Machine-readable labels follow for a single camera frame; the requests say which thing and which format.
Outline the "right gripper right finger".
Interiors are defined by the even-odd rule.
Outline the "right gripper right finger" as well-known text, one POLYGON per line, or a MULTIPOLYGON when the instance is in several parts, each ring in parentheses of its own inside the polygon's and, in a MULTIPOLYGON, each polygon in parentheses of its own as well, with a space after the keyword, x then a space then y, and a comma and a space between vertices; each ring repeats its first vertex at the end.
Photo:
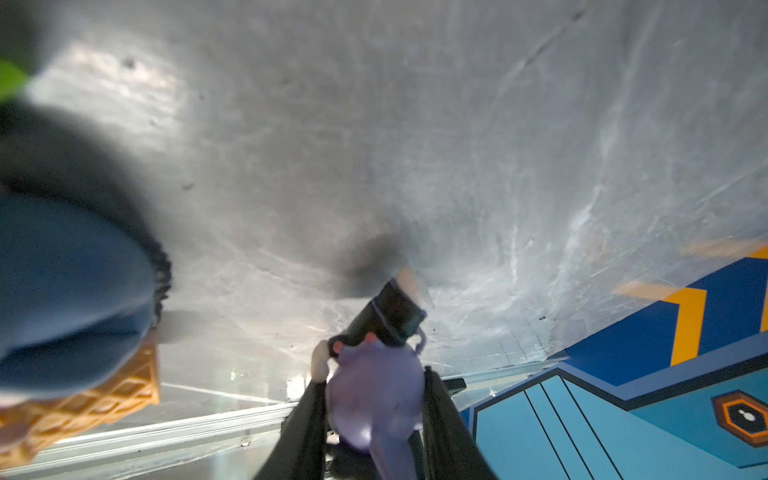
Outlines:
POLYGON ((425 368, 424 376, 425 478, 496 480, 440 376, 430 367, 425 368))

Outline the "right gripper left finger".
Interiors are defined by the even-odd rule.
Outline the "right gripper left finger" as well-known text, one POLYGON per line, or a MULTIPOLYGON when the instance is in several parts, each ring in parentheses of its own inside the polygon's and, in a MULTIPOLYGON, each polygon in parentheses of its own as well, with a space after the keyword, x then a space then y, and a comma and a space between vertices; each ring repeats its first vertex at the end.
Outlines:
POLYGON ((311 382, 282 424, 280 437, 255 480, 323 479, 328 422, 327 383, 311 382))

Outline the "purple figure toy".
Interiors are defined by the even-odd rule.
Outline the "purple figure toy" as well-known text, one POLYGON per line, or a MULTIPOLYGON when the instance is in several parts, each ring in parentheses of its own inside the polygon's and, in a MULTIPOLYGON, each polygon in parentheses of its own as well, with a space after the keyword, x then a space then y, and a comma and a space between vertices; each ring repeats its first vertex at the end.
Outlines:
POLYGON ((414 435, 422 426, 425 375, 409 339, 422 336, 433 306, 423 282, 401 269, 341 333, 313 354, 312 379, 326 381, 331 472, 348 479, 418 479, 414 435))

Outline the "blue Stitch ice-cream toy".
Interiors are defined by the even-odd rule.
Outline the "blue Stitch ice-cream toy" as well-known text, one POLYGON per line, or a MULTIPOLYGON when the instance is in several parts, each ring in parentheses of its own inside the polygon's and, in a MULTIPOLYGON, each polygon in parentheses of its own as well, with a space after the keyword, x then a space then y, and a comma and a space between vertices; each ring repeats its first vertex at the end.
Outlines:
POLYGON ((139 350, 171 264, 124 157, 79 118, 1 107, 1 448, 13 409, 83 393, 139 350))

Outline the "pink green toy car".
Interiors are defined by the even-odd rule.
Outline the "pink green toy car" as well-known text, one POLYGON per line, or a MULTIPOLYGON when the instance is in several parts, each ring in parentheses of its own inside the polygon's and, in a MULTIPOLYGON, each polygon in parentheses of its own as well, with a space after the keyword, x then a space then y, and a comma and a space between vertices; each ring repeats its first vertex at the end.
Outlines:
POLYGON ((16 63, 0 59, 0 103, 10 101, 27 84, 29 75, 16 63))

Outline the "aluminium rail frame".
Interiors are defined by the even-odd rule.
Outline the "aluminium rail frame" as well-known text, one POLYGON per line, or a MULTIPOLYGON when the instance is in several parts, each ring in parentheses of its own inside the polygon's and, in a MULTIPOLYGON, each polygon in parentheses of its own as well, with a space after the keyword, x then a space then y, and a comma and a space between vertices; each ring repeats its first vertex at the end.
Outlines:
POLYGON ((217 382, 135 361, 105 385, 2 411, 25 438, 4 479, 251 479, 309 385, 309 366, 232 368, 217 382))

